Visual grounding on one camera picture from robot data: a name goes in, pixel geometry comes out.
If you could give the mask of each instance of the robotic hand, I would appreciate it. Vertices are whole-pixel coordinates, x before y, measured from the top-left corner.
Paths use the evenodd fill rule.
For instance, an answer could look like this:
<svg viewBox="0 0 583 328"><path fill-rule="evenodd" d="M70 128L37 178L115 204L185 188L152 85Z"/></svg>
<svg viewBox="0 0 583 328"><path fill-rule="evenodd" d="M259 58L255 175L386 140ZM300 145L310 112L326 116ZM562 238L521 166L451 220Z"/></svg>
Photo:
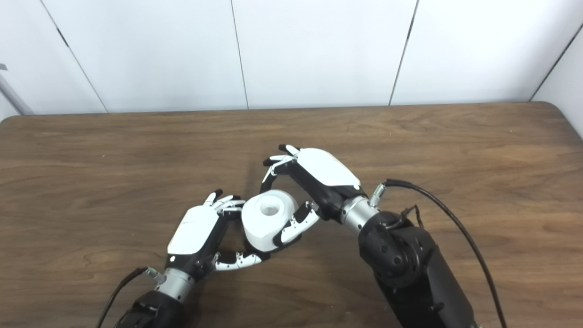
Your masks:
<svg viewBox="0 0 583 328"><path fill-rule="evenodd" d="M192 207L184 215L168 244L164 274L153 268L134 271L134 276L149 275L157 285L134 302L116 328L180 328L185 323L184 302L196 283L215 270L236 270L267 258L263 253L217 251L228 223L241 218L241 207L245 203L239 196L217 200L222 192L221 189L212 192L202 205ZM116 289L98 328L119 289L132 278L128 276Z"/></svg>
<svg viewBox="0 0 583 328"><path fill-rule="evenodd" d="M261 192L269 190L278 175L289 175L313 198L318 215L353 231L361 258L373 269L403 328L478 327L472 306L439 247L422 226L408 219L417 208L397 214L377 207L384 189L397 185L391 184L396 180L380 184L369 200L360 180L330 153L291 145L279 149L287 155L271 156L264 162L269 169Z"/></svg>

